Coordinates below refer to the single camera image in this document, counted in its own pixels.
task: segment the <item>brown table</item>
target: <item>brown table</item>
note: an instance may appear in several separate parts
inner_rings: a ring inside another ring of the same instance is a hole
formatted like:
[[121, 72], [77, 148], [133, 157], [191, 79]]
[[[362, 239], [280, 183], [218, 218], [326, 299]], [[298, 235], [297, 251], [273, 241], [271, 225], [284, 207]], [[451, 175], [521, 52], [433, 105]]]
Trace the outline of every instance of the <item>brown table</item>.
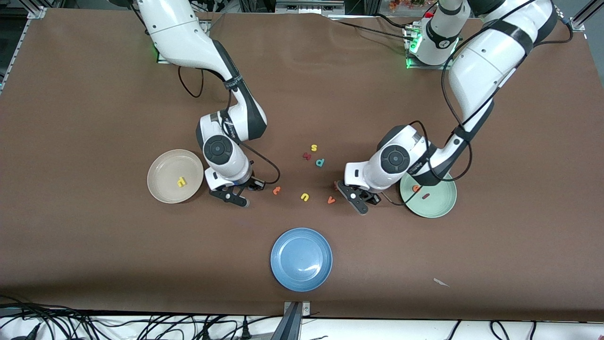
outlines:
[[[2, 292], [81, 309], [267, 315], [303, 299], [323, 316], [604, 320], [604, 92], [582, 34], [537, 48], [500, 91], [457, 205], [436, 220], [386, 202], [361, 217], [332, 183], [394, 125], [421, 119], [443, 145], [455, 122], [439, 72], [405, 69], [396, 38], [318, 15], [225, 15], [212, 36], [266, 111], [250, 145], [281, 167], [279, 195], [249, 193], [240, 209], [204, 184], [184, 204], [156, 201], [150, 164], [199, 154], [195, 124], [227, 92], [207, 74], [189, 97], [132, 13], [48, 10], [0, 96]], [[311, 144], [322, 168], [301, 157]], [[269, 266], [273, 242], [300, 226], [334, 255], [309, 293]]]

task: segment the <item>beige plate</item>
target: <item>beige plate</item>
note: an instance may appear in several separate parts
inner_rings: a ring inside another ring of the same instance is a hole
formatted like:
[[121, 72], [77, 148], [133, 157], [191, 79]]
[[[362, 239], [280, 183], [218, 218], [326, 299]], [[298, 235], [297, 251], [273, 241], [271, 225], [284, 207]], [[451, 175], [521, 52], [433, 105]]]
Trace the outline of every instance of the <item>beige plate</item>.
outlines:
[[164, 153], [151, 164], [147, 187], [158, 201], [180, 203], [191, 198], [203, 180], [204, 166], [199, 157], [191, 151], [178, 149]]

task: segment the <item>small toy piece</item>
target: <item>small toy piece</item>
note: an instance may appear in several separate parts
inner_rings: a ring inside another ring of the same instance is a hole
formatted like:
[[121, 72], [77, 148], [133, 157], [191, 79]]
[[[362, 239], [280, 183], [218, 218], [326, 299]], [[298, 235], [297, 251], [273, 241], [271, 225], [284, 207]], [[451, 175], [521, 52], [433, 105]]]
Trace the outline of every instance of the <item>small toy piece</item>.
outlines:
[[182, 188], [183, 186], [187, 185], [187, 182], [185, 181], [184, 177], [179, 177], [176, 184], [178, 184], [179, 188]]

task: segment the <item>green plate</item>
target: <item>green plate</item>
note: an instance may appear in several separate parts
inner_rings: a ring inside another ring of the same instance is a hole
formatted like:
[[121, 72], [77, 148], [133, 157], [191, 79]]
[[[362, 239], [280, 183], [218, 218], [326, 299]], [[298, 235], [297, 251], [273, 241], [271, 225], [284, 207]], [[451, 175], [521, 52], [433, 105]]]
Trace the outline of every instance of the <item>green plate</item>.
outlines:
[[[452, 177], [446, 174], [445, 179]], [[405, 174], [400, 179], [400, 197], [407, 202], [413, 195], [413, 186], [418, 185], [415, 179]], [[415, 214], [426, 218], [445, 216], [457, 201], [457, 187], [455, 182], [441, 181], [435, 186], [424, 186], [407, 202], [407, 207]]]

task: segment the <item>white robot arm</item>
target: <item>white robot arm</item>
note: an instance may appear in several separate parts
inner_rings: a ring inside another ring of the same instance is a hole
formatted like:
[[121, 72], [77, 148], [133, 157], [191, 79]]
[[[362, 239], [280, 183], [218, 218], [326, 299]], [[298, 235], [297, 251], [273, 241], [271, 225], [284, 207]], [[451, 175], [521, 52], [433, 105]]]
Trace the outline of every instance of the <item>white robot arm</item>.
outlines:
[[[201, 29], [187, 0], [137, 0], [145, 26], [161, 55], [183, 67], [201, 68], [218, 76], [237, 104], [201, 117], [196, 135], [209, 164], [205, 178], [210, 194], [239, 206], [243, 188], [262, 190], [239, 142], [256, 139], [266, 129], [266, 115], [252, 97], [243, 77], [220, 42]], [[238, 194], [233, 187], [240, 187]]]
[[[463, 112], [461, 124], [442, 149], [412, 126], [396, 126], [379, 142], [377, 153], [369, 161], [346, 164], [344, 181], [339, 181], [337, 187], [361, 215], [368, 211], [366, 203], [377, 204], [377, 194], [406, 172], [422, 186], [438, 184], [493, 110], [493, 94], [529, 55], [533, 44], [551, 33], [557, 21], [551, 0], [441, 0], [434, 17], [422, 20], [425, 33], [415, 52], [418, 59], [438, 65], [451, 55], [452, 42], [463, 25], [459, 22], [467, 19], [464, 7], [471, 8], [486, 24], [461, 50], [449, 73], [449, 83]], [[434, 31], [450, 29], [435, 35], [428, 33], [430, 27]]]

